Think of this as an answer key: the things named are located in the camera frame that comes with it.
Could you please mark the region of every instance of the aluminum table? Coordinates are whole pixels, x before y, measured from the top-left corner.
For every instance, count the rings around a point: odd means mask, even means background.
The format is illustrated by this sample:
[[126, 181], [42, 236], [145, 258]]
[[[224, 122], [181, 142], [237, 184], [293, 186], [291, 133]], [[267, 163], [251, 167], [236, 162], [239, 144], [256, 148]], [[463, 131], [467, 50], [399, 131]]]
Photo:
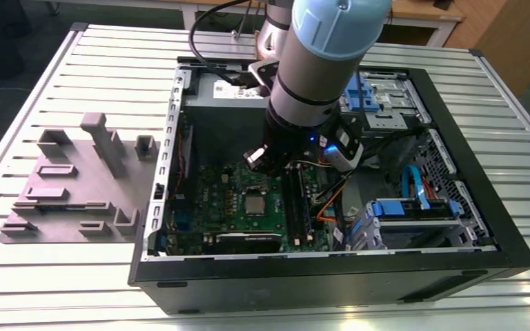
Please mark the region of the aluminum table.
[[[46, 128], [85, 138], [104, 112], [122, 140], [161, 140], [186, 32], [74, 25], [0, 143], [0, 225], [26, 182]], [[206, 57], [253, 58], [253, 38], [198, 32]], [[427, 70], [530, 246], [530, 117], [488, 63], [467, 50], [377, 44], [363, 64]], [[435, 303], [168, 317], [125, 284], [130, 243], [0, 244], [0, 328], [42, 330], [530, 330], [530, 271]]]

